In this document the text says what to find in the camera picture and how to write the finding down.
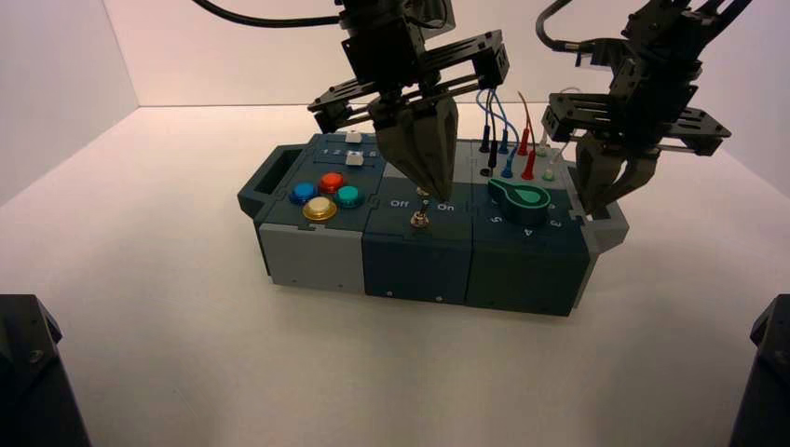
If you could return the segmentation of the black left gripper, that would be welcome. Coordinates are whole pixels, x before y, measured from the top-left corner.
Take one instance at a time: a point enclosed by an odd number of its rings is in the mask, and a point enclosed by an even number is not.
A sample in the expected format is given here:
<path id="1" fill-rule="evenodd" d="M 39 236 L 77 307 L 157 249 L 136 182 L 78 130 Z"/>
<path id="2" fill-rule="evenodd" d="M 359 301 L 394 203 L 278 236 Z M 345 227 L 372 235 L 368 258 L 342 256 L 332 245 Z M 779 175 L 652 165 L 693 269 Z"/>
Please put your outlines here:
<path id="1" fill-rule="evenodd" d="M 427 49 L 424 22 L 408 13 L 342 13 L 339 22 L 349 34 L 342 48 L 355 77 L 330 87 L 307 110 L 323 133 L 373 120 L 384 158 L 448 199 L 458 121 L 452 98 L 504 83 L 510 63 L 502 32 Z M 379 97 L 365 108 L 349 105 L 374 93 Z M 433 103 L 431 115 L 414 108 L 425 103 Z"/>

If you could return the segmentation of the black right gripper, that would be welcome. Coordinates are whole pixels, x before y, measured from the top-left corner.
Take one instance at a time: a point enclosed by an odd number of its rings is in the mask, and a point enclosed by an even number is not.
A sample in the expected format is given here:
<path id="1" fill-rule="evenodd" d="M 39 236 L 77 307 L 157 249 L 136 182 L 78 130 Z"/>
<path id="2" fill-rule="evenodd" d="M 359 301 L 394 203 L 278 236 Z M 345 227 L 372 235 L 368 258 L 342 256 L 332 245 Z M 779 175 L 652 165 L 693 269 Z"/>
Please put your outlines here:
<path id="1" fill-rule="evenodd" d="M 585 48 L 577 65 L 607 67 L 613 79 L 607 93 L 552 93 L 542 126 L 557 142 L 587 130 L 576 146 L 578 192 L 585 212 L 595 214 L 654 176 L 664 139 L 672 149 L 710 156 L 731 131 L 708 112 L 688 104 L 701 74 L 700 48 Z M 620 175 L 621 147 L 627 156 Z"/>

